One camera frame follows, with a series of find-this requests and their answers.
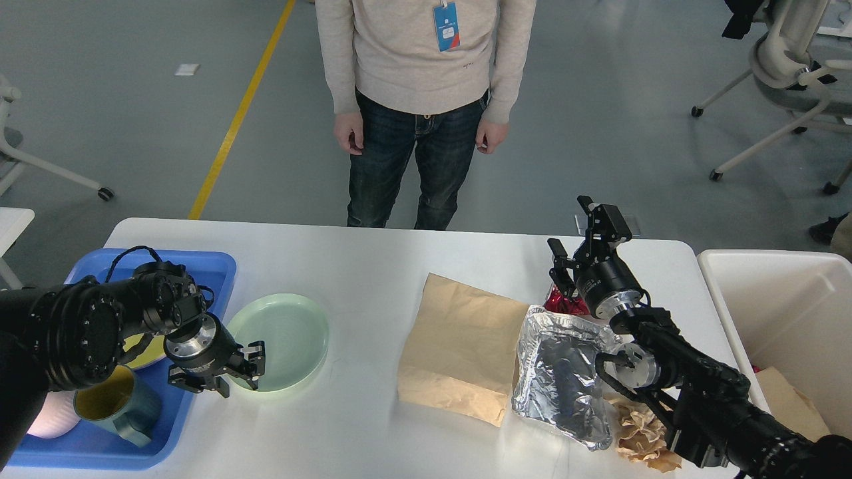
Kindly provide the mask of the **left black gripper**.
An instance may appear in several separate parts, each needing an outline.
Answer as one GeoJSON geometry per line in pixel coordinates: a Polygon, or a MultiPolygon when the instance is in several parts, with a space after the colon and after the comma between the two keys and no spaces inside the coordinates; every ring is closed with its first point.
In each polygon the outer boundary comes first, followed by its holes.
{"type": "Polygon", "coordinates": [[[205,313],[165,336],[164,352],[172,365],[168,384],[191,393],[216,391],[230,397],[230,386],[222,375],[242,379],[258,391],[265,374],[266,346],[254,341],[243,346],[212,313],[205,313]]]}

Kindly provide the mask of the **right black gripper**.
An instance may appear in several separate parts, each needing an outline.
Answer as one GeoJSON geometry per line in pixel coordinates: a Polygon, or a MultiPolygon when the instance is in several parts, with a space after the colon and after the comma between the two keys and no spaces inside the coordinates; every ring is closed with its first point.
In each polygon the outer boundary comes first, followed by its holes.
{"type": "Polygon", "coordinates": [[[626,218],[614,204],[594,203],[587,195],[578,195],[578,203],[587,217],[585,240],[579,246],[579,257],[606,257],[574,272],[576,265],[562,242],[548,238],[553,267],[550,278],[563,298],[573,298],[576,285],[594,318],[611,319],[615,315],[638,307],[645,290],[630,268],[616,254],[622,243],[633,239],[626,218]]]}

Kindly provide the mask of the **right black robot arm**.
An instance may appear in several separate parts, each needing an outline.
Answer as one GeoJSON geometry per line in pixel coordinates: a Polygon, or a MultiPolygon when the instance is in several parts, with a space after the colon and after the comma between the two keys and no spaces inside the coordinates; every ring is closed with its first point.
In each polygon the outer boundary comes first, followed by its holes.
{"type": "Polygon", "coordinates": [[[588,220],[584,242],[569,255],[548,240],[551,279],[563,297],[579,296],[592,316],[632,337],[597,355],[594,368],[663,422],[670,452],[699,467],[733,464],[740,478],[849,478],[850,440],[812,442],[752,404],[744,374],[691,346],[668,310],[642,302],[647,291],[616,251],[632,237],[620,209],[586,195],[578,203],[588,220]]]}

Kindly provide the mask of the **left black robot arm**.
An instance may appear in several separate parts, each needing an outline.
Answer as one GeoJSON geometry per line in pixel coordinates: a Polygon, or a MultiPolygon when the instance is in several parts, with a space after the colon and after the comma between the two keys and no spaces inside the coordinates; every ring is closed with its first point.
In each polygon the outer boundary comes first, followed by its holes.
{"type": "Polygon", "coordinates": [[[51,393],[71,392],[89,426],[51,466],[142,469],[170,452],[188,394],[228,397],[225,376],[258,389],[267,352],[241,345],[212,311],[215,291],[148,248],[127,279],[93,275],[52,288],[2,292],[2,465],[36,463],[25,437],[51,393]]]}

